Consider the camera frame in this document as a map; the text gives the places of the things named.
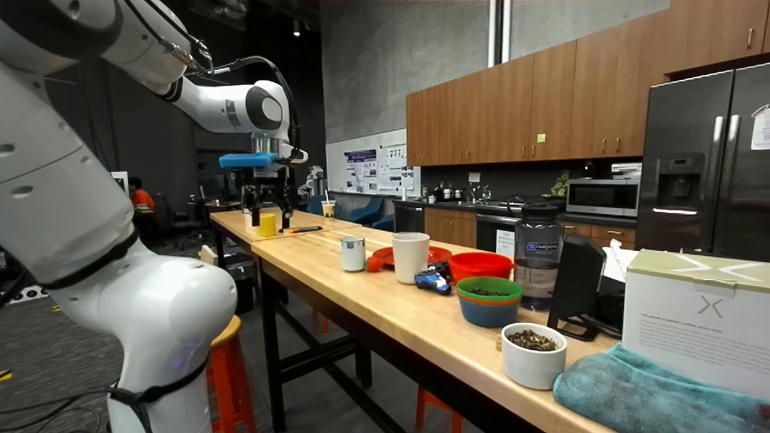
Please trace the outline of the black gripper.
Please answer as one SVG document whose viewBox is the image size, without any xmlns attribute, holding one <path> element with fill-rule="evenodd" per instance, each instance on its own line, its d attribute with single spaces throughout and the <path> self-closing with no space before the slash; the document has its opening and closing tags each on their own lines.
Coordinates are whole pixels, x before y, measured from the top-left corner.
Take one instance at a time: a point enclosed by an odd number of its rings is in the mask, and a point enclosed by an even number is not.
<svg viewBox="0 0 770 433">
<path fill-rule="evenodd" d="M 260 225 L 260 206 L 275 205 L 281 208 L 280 232 L 291 228 L 291 187 L 286 178 L 250 178 L 240 187 L 240 199 L 249 206 L 250 225 Z"/>
</svg>

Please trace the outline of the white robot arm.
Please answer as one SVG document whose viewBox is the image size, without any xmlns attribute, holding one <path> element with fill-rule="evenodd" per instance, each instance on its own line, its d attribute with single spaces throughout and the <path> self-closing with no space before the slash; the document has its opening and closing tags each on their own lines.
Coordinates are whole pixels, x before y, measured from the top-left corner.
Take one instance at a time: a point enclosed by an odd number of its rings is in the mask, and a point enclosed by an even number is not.
<svg viewBox="0 0 770 433">
<path fill-rule="evenodd" d="M 0 246 L 72 321 L 120 342 L 112 433 L 211 433 L 207 360 L 239 288 L 216 264 L 150 251 L 131 194 L 53 109 L 42 82 L 89 58 L 210 131 L 268 137 L 270 151 L 239 161 L 250 168 L 309 158 L 288 86 L 191 82 L 215 64 L 162 0 L 0 0 Z"/>
</svg>

